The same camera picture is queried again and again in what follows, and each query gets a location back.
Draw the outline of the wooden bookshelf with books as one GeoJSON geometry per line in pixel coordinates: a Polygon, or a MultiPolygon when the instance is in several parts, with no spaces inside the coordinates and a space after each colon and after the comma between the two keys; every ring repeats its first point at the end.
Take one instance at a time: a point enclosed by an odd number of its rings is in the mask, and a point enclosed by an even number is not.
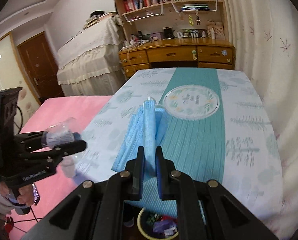
{"type": "Polygon", "coordinates": [[[228,40],[224,0],[114,0],[123,22],[125,39],[141,34],[207,30],[212,23],[223,26],[220,38],[228,40]]]}

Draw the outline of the blue face mask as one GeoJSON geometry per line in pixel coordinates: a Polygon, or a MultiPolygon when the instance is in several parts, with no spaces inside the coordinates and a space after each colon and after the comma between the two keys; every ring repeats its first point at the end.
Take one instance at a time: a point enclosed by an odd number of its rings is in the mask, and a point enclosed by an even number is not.
{"type": "Polygon", "coordinates": [[[132,115],[125,138],[112,170],[120,172],[125,169],[127,161],[135,159],[139,147],[144,148],[145,180],[156,176],[155,152],[162,145],[168,128],[169,114],[161,105],[149,97],[132,115]]]}

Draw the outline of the clear plastic packaging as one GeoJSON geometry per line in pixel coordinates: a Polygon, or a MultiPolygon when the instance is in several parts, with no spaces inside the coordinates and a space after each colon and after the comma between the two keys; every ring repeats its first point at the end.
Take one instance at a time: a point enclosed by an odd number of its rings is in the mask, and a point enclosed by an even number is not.
{"type": "MultiPolygon", "coordinates": [[[[43,132],[41,143],[43,147],[52,149],[61,144],[80,140],[81,132],[82,129],[77,120],[73,117],[69,117],[64,121],[49,126],[43,132]]],[[[74,158],[71,155],[64,157],[60,166],[67,178],[74,178],[76,175],[76,167],[74,158]]]]}

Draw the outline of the white lace covered furniture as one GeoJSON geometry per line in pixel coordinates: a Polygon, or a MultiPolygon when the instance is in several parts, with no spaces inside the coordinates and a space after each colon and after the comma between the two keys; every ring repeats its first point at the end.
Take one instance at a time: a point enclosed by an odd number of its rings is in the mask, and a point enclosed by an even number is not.
{"type": "Polygon", "coordinates": [[[60,48],[57,81],[64,95],[115,94],[126,82],[119,58],[123,44],[122,21],[114,15],[60,48]]]}

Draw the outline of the brown wooden door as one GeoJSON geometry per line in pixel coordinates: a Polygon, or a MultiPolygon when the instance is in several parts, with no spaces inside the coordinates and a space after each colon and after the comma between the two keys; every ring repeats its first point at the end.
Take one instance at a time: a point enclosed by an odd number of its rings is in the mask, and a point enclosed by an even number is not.
{"type": "Polygon", "coordinates": [[[57,81],[58,65],[43,32],[17,46],[24,68],[33,82],[39,100],[64,96],[57,81]]]}

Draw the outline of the yellow rim trash bin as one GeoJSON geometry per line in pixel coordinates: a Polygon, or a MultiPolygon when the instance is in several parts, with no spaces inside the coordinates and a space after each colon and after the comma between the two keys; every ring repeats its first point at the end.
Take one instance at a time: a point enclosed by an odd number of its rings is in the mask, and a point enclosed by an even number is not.
{"type": "Polygon", "coordinates": [[[138,214],[137,227],[146,239],[175,239],[179,235],[177,219],[149,212],[145,208],[138,214]]]}

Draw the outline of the wooden desk with drawers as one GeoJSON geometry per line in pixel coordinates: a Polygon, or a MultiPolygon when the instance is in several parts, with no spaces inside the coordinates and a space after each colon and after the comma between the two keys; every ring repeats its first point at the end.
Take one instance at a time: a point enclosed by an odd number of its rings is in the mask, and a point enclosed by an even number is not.
{"type": "Polygon", "coordinates": [[[158,40],[123,49],[120,62],[127,78],[150,68],[198,67],[234,70],[236,50],[211,38],[158,40]]]}

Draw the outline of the blue patterned bed sheet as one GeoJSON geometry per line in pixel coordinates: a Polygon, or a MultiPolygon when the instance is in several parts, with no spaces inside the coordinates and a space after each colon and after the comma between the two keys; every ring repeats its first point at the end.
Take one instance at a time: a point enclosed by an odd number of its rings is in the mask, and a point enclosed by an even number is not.
{"type": "Polygon", "coordinates": [[[282,165],[274,130],[248,77],[208,68],[140,70],[82,133],[76,170],[100,182],[135,158],[143,137],[129,123],[148,98],[167,115],[163,156],[198,181],[217,180],[260,219],[282,206],[282,165]]]}

